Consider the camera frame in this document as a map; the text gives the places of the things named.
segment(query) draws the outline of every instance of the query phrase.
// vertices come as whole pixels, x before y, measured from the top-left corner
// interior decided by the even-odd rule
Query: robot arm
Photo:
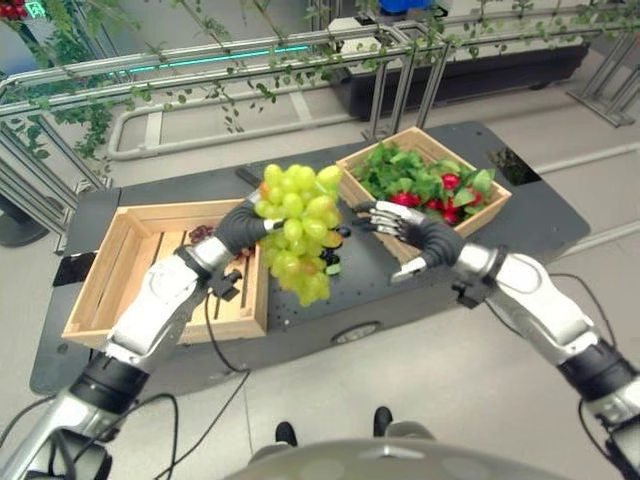
[[[28,471],[46,471],[48,446],[57,435],[64,435],[72,456],[87,438],[115,438],[119,425],[108,427],[131,408],[149,375],[174,350],[193,309],[209,288],[226,300],[238,293],[233,284],[240,274],[225,275],[231,258],[281,226],[281,222],[254,216],[257,199],[254,193],[231,210],[213,237],[181,247],[149,269],[138,296],[111,329],[101,351],[75,383],[56,396],[4,465],[0,478],[17,480]],[[95,446],[75,467],[80,478],[106,478],[108,464],[104,449]]]
[[[423,251],[403,265],[392,282],[448,265],[461,278],[453,285],[460,304],[474,308],[487,300],[498,306],[607,430],[607,448],[618,469],[627,478],[639,478],[640,375],[580,307],[555,288],[540,263],[504,248],[465,245],[448,226],[392,203],[368,202],[355,211],[367,214],[357,220],[365,229],[393,235]]]

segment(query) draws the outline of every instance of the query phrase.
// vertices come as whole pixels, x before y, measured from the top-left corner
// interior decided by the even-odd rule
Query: teal light strip
[[[307,46],[298,45],[295,47],[285,47],[285,48],[276,48],[274,50],[275,53],[287,53],[287,52],[299,52],[301,50],[307,50]],[[201,58],[199,60],[184,60],[181,62],[173,62],[173,63],[165,63],[162,65],[157,65],[153,67],[136,67],[130,70],[119,70],[118,73],[124,75],[125,73],[140,73],[147,72],[149,70],[155,70],[159,68],[169,68],[169,67],[183,67],[185,65],[196,65],[198,63],[211,63],[211,62],[221,62],[224,60],[233,60],[236,58],[248,58],[248,57],[259,57],[261,55],[268,55],[271,53],[271,50],[258,50],[256,52],[247,52],[247,53],[236,53],[233,55],[223,55],[222,57],[212,57],[212,58]]]

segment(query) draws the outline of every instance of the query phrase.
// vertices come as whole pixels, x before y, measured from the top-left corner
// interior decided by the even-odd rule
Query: black tabletop
[[[478,168],[495,168],[488,153],[506,147],[489,129],[477,122],[445,125],[427,132]],[[261,176],[264,166],[272,162],[282,166],[308,164],[318,169],[365,145],[359,142],[251,163],[245,167],[257,176]],[[496,181],[510,190],[513,196],[489,225],[472,236],[473,241],[489,247],[508,245],[512,250],[534,256],[544,263],[589,233],[584,219],[544,180],[512,185],[498,170]],[[88,194],[81,200],[71,223],[65,255],[96,250],[118,206],[240,198],[251,190],[251,186],[235,175],[235,167],[232,167]],[[353,215],[344,203],[340,208],[346,224]],[[397,270],[397,262],[375,237],[355,229],[340,250],[340,257],[342,271],[332,278],[332,294],[328,301],[300,308],[293,294],[282,292],[277,288],[277,282],[271,282],[269,334],[286,332],[296,325],[311,323],[420,286],[450,283],[452,279],[451,273],[442,269],[390,285],[388,278]],[[80,288],[81,284],[72,284],[53,289],[31,375],[31,389],[36,393],[51,394],[68,385],[89,358],[88,348],[60,338]],[[286,335],[278,338],[286,341]],[[199,347],[202,346],[194,345],[192,352],[180,351],[177,355],[195,355]]]

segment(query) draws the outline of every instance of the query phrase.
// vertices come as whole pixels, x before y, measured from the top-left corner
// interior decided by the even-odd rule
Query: black shoe
[[[276,427],[276,442],[285,442],[292,447],[298,446],[296,432],[289,422],[280,422]]]
[[[391,410],[387,407],[378,407],[373,414],[373,436],[384,437],[384,432],[391,422],[393,422]]]

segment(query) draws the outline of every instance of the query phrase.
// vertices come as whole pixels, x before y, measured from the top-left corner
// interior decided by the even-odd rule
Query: wooden crate
[[[385,145],[395,143],[401,150],[415,150],[422,157],[422,160],[425,163],[434,162],[442,158],[448,158],[475,170],[473,165],[464,161],[459,155],[455,154],[417,127],[411,127],[393,135],[383,140],[382,143]],[[371,145],[370,147],[362,149],[336,162],[336,165],[338,165],[342,170],[340,196],[351,207],[361,202],[374,200],[373,196],[362,185],[360,185],[358,180],[356,180],[352,175],[351,171],[363,162],[375,148],[376,145]],[[471,235],[473,232],[489,223],[493,217],[498,214],[510,196],[511,192],[500,186],[498,183],[493,182],[491,186],[490,203],[482,211],[456,226],[455,230],[463,237]],[[402,243],[388,235],[376,234],[376,236],[400,263],[405,263],[407,260],[412,259],[420,253],[418,249]]]
[[[89,347],[104,342],[122,312],[136,297],[147,269],[188,242],[198,225],[217,225],[242,200],[175,203],[118,208],[91,267],[62,337]],[[209,315],[218,340],[252,338],[267,331],[267,268],[260,247],[248,258],[234,260],[242,280],[231,302],[210,296]],[[181,343],[208,342],[204,302],[193,312]]]

